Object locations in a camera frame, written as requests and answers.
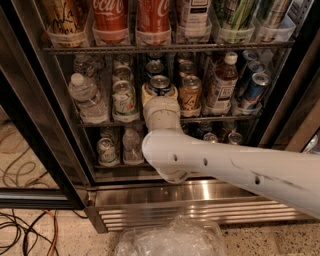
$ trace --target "coca-cola can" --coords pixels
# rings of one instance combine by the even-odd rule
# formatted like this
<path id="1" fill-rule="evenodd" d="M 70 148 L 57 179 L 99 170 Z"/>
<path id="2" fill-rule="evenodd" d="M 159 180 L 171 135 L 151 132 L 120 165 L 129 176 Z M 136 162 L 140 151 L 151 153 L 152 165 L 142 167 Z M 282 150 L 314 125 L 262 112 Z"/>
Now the coca-cola can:
<path id="1" fill-rule="evenodd" d="M 97 30 L 100 31 L 120 31 L 128 28 L 127 12 L 128 0 L 93 0 L 92 9 L 96 21 Z M 106 43 L 119 43 L 120 40 L 110 40 L 103 38 L 100 39 Z"/>
<path id="2" fill-rule="evenodd" d="M 169 0 L 138 0 L 139 31 L 147 33 L 161 33 L 170 29 Z M 163 44 L 158 37 L 154 37 L 153 45 Z"/>

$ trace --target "white bottle cap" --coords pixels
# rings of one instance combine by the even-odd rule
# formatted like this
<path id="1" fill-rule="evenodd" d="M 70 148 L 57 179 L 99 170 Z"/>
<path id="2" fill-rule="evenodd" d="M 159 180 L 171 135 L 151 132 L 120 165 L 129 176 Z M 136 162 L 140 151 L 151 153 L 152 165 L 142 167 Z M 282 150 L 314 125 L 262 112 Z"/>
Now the white bottle cap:
<path id="1" fill-rule="evenodd" d="M 84 83 L 84 76 L 80 73 L 74 73 L 71 76 L 71 83 L 73 83 L 75 86 L 81 86 Z"/>
<path id="2" fill-rule="evenodd" d="M 238 59 L 238 54 L 236 54 L 235 52 L 227 52 L 226 56 L 224 57 L 225 63 L 229 65 L 236 64 L 237 59 Z"/>

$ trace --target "beverage bottle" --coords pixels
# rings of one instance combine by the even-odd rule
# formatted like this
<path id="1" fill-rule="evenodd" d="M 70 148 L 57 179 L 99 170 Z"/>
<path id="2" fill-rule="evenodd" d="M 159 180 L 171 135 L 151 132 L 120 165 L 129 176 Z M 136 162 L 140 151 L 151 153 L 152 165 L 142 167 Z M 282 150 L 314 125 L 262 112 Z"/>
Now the beverage bottle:
<path id="1" fill-rule="evenodd" d="M 122 137 L 124 163 L 133 165 L 143 162 L 141 140 L 141 136 L 133 128 L 125 129 L 125 133 Z"/>
<path id="2" fill-rule="evenodd" d="M 235 66 L 238 55 L 228 52 L 224 61 L 218 62 L 213 72 L 210 72 L 209 88 L 206 105 L 214 109 L 226 109 L 238 80 L 238 71 Z"/>
<path id="3" fill-rule="evenodd" d="M 75 73 L 71 76 L 68 89 L 85 123 L 101 123 L 108 119 L 104 98 L 93 78 Z"/>

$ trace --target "blue can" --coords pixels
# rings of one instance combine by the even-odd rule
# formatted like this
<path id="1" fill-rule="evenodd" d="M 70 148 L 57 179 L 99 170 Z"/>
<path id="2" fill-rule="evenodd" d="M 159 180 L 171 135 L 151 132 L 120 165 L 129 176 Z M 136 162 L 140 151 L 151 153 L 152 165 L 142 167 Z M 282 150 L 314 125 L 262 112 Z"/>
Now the blue can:
<path id="1" fill-rule="evenodd" d="M 261 100 L 267 87 L 270 85 L 270 76 L 265 73 L 255 73 L 248 85 L 243 99 L 241 100 L 242 109 L 254 109 Z"/>
<path id="2" fill-rule="evenodd" d="M 248 84 L 252 80 L 252 75 L 259 72 L 265 71 L 265 65 L 260 61 L 250 61 L 246 66 L 241 79 L 239 80 L 239 92 L 237 97 L 240 98 L 243 96 Z"/>

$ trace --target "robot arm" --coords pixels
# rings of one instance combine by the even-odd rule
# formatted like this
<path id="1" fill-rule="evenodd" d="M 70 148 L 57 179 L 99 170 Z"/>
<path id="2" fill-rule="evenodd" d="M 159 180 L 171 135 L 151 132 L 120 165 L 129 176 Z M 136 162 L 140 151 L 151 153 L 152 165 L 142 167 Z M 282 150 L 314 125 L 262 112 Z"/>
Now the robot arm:
<path id="1" fill-rule="evenodd" d="M 179 113 L 167 97 L 144 108 L 149 133 L 142 150 L 166 181 L 180 183 L 202 172 L 320 218 L 319 156 L 198 140 L 183 133 Z"/>

